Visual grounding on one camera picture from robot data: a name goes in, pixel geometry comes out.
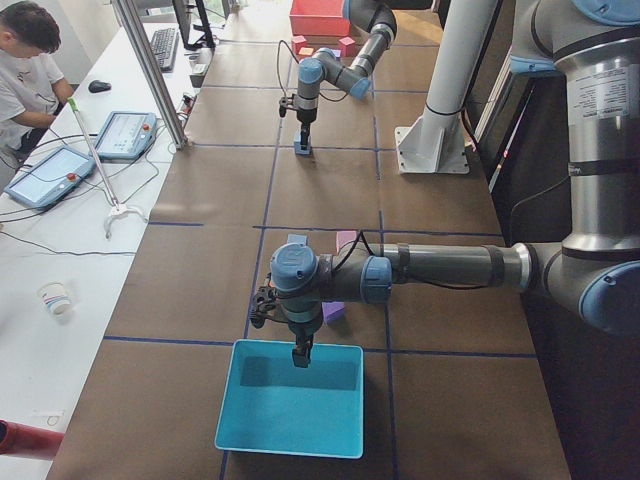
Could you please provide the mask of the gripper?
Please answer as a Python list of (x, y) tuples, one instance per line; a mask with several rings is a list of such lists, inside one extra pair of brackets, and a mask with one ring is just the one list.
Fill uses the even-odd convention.
[(320, 321), (289, 322), (289, 330), (295, 335), (295, 346), (292, 349), (293, 364), (297, 368), (308, 368), (311, 362), (311, 345), (314, 334), (320, 329)]
[(300, 146), (301, 147), (309, 147), (310, 146), (310, 133), (311, 133), (311, 124), (317, 119), (318, 108), (303, 108), (299, 107), (297, 109), (297, 119), (301, 123), (300, 128)]

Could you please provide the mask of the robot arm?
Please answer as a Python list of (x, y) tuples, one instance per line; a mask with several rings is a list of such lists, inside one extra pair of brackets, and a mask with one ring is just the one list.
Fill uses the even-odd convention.
[[(452, 171), (457, 160), (445, 151), (498, 3), (451, 1), (423, 115), (396, 133), (402, 173)], [(311, 151), (323, 81), (356, 98), (367, 92), (397, 35), (389, 7), (344, 1), (343, 17), (370, 34), (350, 66), (326, 48), (300, 63), (297, 94), (280, 101), (281, 117), (297, 112), (300, 153)], [(322, 302), (385, 303), (392, 283), (539, 291), (602, 331), (639, 335), (639, 1), (516, 1), (512, 38), (513, 73), (566, 77), (571, 233), (561, 243), (508, 248), (370, 247), (358, 233), (335, 256), (316, 255), (305, 236), (290, 234), (271, 257), (250, 318), (255, 328), (288, 325), (294, 366), (311, 362)]]
[(382, 1), (346, 1), (342, 15), (352, 25), (366, 32), (368, 38), (345, 64), (329, 48), (320, 48), (303, 59), (298, 68), (297, 92), (280, 100), (280, 113), (296, 112), (300, 130), (294, 137), (298, 155), (309, 155), (311, 124), (317, 118), (321, 83), (326, 81), (346, 94), (362, 100), (367, 94), (376, 64), (388, 50), (397, 34), (397, 23), (391, 8)]

